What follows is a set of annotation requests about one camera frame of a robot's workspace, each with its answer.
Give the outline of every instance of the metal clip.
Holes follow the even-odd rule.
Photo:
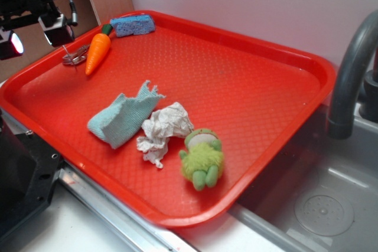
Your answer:
[[[87,59],[87,55],[85,54],[89,49],[89,44],[83,45],[74,53],[70,53],[69,55],[66,54],[63,56],[63,64],[64,65],[72,65],[76,66]]]

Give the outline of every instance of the light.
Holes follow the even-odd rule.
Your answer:
[[[11,35],[11,42],[13,43],[14,48],[20,55],[24,53],[24,46],[22,45],[22,42],[20,38],[16,35],[16,33],[13,33]]]
[[[0,28],[0,60],[21,56],[24,46],[19,37],[12,30],[4,31]]]

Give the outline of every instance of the red tray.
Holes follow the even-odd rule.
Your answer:
[[[112,33],[93,76],[85,75],[85,64],[62,65],[59,48],[10,78],[0,106],[146,219],[171,228],[199,224],[227,210],[286,144],[331,91],[334,70],[315,55],[195,22],[152,11],[127,15],[143,13],[156,31]],[[94,114],[120,93],[136,96],[146,80],[166,96],[157,109],[180,102],[196,128],[219,135],[226,160],[215,188],[197,192],[181,176],[183,139],[171,139],[159,170],[136,150],[143,130],[117,150],[88,131]]]

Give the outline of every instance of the tray rim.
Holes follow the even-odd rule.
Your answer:
[[[317,55],[307,53],[305,51],[296,50],[294,48],[286,47],[284,45],[275,44],[269,41],[260,40],[257,38],[248,37],[245,35],[241,35],[235,32],[226,31],[219,28],[214,28],[208,25],[200,24],[197,22],[192,22],[186,19],[170,16],[167,14],[163,14],[160,12],[149,11],[149,10],[142,10],[142,11],[133,11],[122,14],[121,16],[127,15],[140,15],[140,14],[149,14],[153,17],[157,26],[164,27],[169,22],[170,24],[174,24],[173,27],[170,27],[171,30],[180,32],[180,29],[183,27],[191,27],[190,35],[196,37],[198,36],[199,32],[206,31],[207,37],[200,37],[204,40],[215,42],[216,44],[225,45],[228,47],[232,47],[234,49],[240,51],[248,51],[247,49],[253,45],[256,47],[261,48],[259,51],[260,53],[269,51],[269,56],[262,56],[264,58],[276,60],[277,57],[285,57],[287,58],[300,58],[296,65],[289,64],[290,66],[294,66],[296,68],[302,68],[311,74],[313,74],[318,81],[320,82],[320,90],[317,95],[306,105],[306,107],[300,111],[295,119],[284,129],[283,132],[273,141],[270,147],[261,155],[257,160],[256,163],[259,163],[262,159],[269,158],[269,161],[274,158],[275,154],[281,146],[284,145],[286,142],[294,135],[294,133],[301,127],[301,125],[310,117],[310,115],[316,110],[316,108],[323,102],[323,100],[328,96],[330,91],[333,89],[333,85],[335,82],[335,70],[332,67],[331,63],[326,59],[319,57]],[[70,45],[67,45],[67,48],[72,47],[77,48],[80,42],[80,45],[89,43],[95,33],[100,31],[100,27],[96,27],[87,33],[79,36],[77,40]],[[32,81],[33,79],[37,78],[38,76],[45,73],[47,70],[53,68],[59,62],[56,60],[51,60],[55,57],[61,57],[65,54],[62,47],[56,49],[52,53],[46,55],[45,57],[37,60],[36,62],[32,63],[30,66],[22,69],[21,71],[17,72],[13,76],[11,76],[0,88],[0,107],[2,107],[5,111],[7,111],[10,115],[12,115],[15,119],[17,119],[20,123],[22,123],[27,128],[33,130],[35,133],[40,135],[46,142],[48,142],[52,147],[56,148],[57,150],[65,149],[67,147],[66,143],[55,139],[51,134],[47,133],[41,125],[36,123],[35,121],[31,120],[25,113],[18,110],[12,104],[12,93],[18,91],[22,88],[25,84]],[[62,155],[69,161],[74,159],[76,155],[80,155],[73,150],[68,150],[70,155],[73,155],[72,158],[67,158],[65,155],[66,150],[62,151]],[[111,190],[109,191],[115,197],[120,199],[126,205],[131,205],[130,207],[145,217],[147,220],[154,222],[155,224],[161,225],[163,227],[168,228],[179,228],[179,227],[190,227],[207,220],[210,220],[222,212],[225,212],[228,208],[231,207],[232,203],[235,202],[237,197],[243,192],[243,190],[253,182],[254,178],[258,175],[258,173],[265,167],[259,164],[254,164],[254,167],[250,167],[247,172],[242,175],[238,182],[236,182],[230,190],[224,195],[221,200],[216,203],[214,206],[210,207],[209,209],[203,211],[201,214],[193,215],[190,217],[172,217],[166,214],[163,214],[158,211],[152,210],[152,206],[150,204],[145,204],[141,202],[141,197],[134,194],[127,188],[124,188],[120,184],[114,184],[112,180],[109,179],[105,174],[101,174],[101,171],[98,171],[98,167],[92,163],[88,163],[86,165],[86,170],[84,174],[86,174],[89,178],[92,178],[95,182],[97,180],[101,180],[100,186],[106,188],[108,190],[109,186],[111,186]]]

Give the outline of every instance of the crumpled paper towel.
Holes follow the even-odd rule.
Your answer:
[[[151,114],[142,124],[146,137],[136,139],[136,147],[144,153],[143,160],[150,161],[157,168],[163,168],[160,162],[168,152],[170,137],[184,138],[189,135],[194,126],[190,122],[187,111],[175,102],[164,109]]]

